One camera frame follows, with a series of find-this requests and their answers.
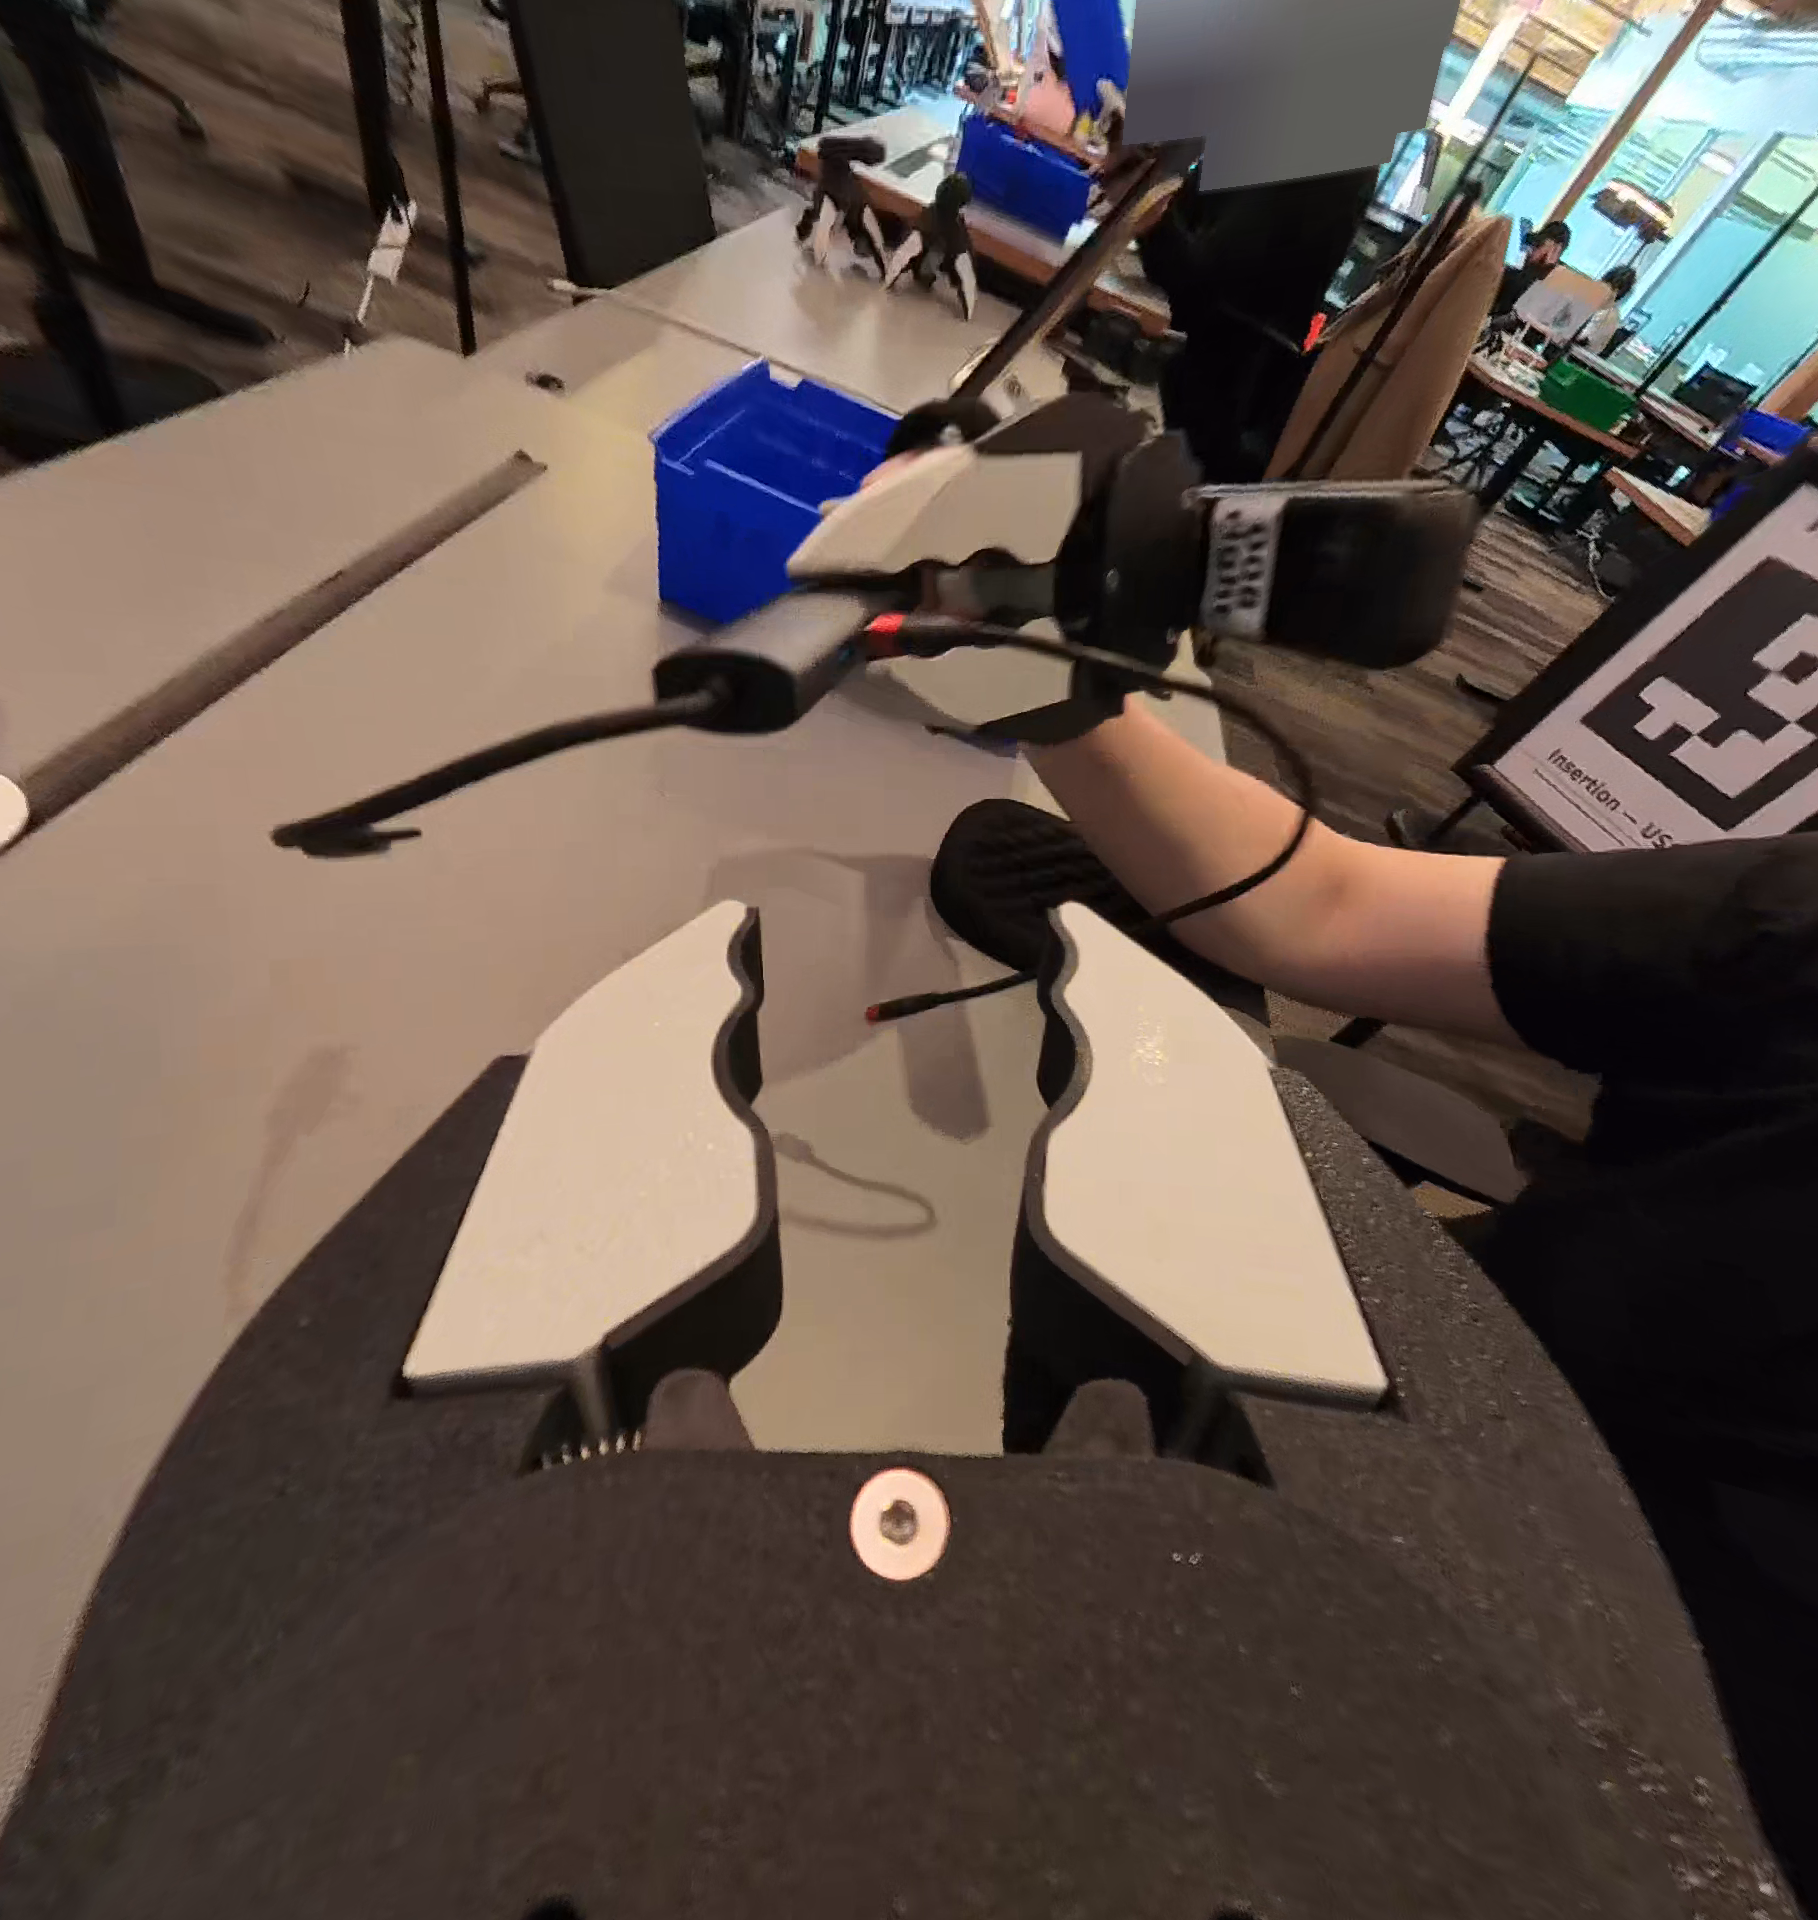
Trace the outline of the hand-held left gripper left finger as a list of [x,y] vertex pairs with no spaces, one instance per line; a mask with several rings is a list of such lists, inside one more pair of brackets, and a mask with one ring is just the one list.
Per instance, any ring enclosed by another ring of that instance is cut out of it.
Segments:
[[403,1361],[418,1394],[644,1403],[725,1379],[783,1311],[762,1091],[762,924],[725,900],[587,987],[533,1045]]

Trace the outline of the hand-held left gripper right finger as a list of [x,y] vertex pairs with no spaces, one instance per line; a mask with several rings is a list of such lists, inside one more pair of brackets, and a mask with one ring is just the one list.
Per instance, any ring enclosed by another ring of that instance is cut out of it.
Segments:
[[1048,931],[1023,1188],[1044,1266],[1227,1387],[1377,1410],[1392,1379],[1270,1052],[1092,907]]

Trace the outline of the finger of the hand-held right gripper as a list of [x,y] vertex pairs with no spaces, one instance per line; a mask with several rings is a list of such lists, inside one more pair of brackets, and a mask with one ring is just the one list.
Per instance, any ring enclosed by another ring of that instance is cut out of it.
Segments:
[[897,419],[887,459],[964,447],[991,457],[1117,462],[1149,438],[1150,426],[1149,415],[1109,393],[1062,393],[1008,413],[985,397],[947,395]]
[[1083,505],[1075,449],[994,451],[988,440],[887,462],[826,510],[786,562],[792,584],[887,580],[978,556],[1048,563]]

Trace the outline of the black usb cable red plug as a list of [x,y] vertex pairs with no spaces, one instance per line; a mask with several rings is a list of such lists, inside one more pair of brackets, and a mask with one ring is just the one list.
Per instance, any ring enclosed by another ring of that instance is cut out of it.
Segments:
[[1298,818],[1283,849],[1255,874],[1178,907],[1150,913],[1066,820],[1013,799],[974,802],[944,832],[929,869],[929,895],[950,931],[983,948],[991,957],[1007,961],[1011,970],[1007,976],[969,987],[880,1002],[866,1010],[871,1024],[915,1017],[973,997],[1030,985],[1051,948],[1051,913],[1065,904],[1088,906],[1127,937],[1144,944],[1152,956],[1175,961],[1178,950],[1171,934],[1172,926],[1258,891],[1305,849],[1317,824],[1317,791],[1306,756],[1255,708],[1232,700],[1214,684],[1175,677],[1169,672],[1172,662],[1169,647],[1162,647],[1155,660],[1137,660],[1078,639],[1058,639],[935,611],[888,611],[873,617],[865,627],[871,660],[938,658],[964,645],[1013,645],[1070,666],[1065,697],[988,726],[997,746],[1072,744],[1120,715],[1137,693],[1181,695],[1208,704],[1258,733],[1281,771],[1293,781]]

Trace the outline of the blue plastic bin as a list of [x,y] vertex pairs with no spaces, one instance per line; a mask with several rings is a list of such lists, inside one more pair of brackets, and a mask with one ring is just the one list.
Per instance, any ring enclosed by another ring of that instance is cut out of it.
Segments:
[[765,360],[713,383],[650,434],[657,595],[730,624],[778,598],[829,503],[888,454],[897,411]]

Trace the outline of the grey usb hub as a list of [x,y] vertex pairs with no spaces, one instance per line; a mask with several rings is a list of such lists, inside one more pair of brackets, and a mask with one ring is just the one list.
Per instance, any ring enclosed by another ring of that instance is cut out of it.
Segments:
[[581,749],[667,731],[766,737],[798,726],[879,660],[909,609],[879,590],[795,590],[685,644],[652,670],[652,695],[476,747],[347,804],[271,830],[280,851],[313,860],[381,856],[413,842],[411,820],[487,781]]

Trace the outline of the person's right forearm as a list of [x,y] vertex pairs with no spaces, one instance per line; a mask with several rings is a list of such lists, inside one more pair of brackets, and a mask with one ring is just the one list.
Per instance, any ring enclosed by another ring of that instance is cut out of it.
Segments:
[[1335,832],[1143,701],[1026,756],[1094,856],[1152,913],[1223,894],[1290,851],[1262,883],[1175,924],[1203,957],[1335,1014],[1520,1044],[1490,964],[1502,860]]

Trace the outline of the tan wooden board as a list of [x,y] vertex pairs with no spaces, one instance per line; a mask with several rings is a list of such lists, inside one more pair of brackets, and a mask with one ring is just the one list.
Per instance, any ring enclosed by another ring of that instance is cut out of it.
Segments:
[[1511,235],[1511,215],[1472,207],[1411,300],[1402,300],[1402,282],[1430,231],[1405,248],[1329,326],[1262,478],[1408,478],[1495,310]]

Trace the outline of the black white gripper tool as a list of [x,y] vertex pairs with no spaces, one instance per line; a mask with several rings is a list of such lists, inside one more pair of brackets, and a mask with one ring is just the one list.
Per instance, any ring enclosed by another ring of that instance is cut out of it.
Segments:
[[824,268],[839,244],[861,265],[875,270],[880,283],[893,283],[893,257],[902,237],[902,219],[887,204],[875,201],[869,167],[883,165],[887,143],[875,135],[824,135],[812,147],[816,174],[795,237],[816,265]]
[[909,278],[926,290],[944,286],[963,318],[974,318],[978,273],[969,223],[971,199],[973,183],[964,174],[952,171],[938,183],[932,199],[884,251],[884,290],[894,290]]

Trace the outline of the small blue bin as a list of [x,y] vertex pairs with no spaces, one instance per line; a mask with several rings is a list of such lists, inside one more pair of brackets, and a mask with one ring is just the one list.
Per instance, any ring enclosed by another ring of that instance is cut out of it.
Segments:
[[1088,161],[988,111],[971,110],[963,117],[952,170],[969,177],[973,204],[1054,242],[1088,218]]

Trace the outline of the black white marker sign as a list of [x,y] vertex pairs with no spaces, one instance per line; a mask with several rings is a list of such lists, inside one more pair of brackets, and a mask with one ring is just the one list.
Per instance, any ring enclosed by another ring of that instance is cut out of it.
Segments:
[[1606,606],[1457,773],[1540,851],[1818,832],[1818,446]]

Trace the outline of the black cabinet panel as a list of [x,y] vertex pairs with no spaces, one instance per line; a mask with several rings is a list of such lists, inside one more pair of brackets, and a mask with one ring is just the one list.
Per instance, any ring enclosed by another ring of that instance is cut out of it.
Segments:
[[715,242],[680,6],[510,1],[507,9],[564,275],[617,287]]

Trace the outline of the person's torso black shirt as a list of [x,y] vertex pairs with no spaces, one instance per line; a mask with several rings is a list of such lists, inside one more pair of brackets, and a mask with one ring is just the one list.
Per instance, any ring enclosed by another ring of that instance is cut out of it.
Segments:
[[1485,1269],[1616,1456],[1818,1915],[1818,832],[1509,861],[1489,964],[1596,1097]]

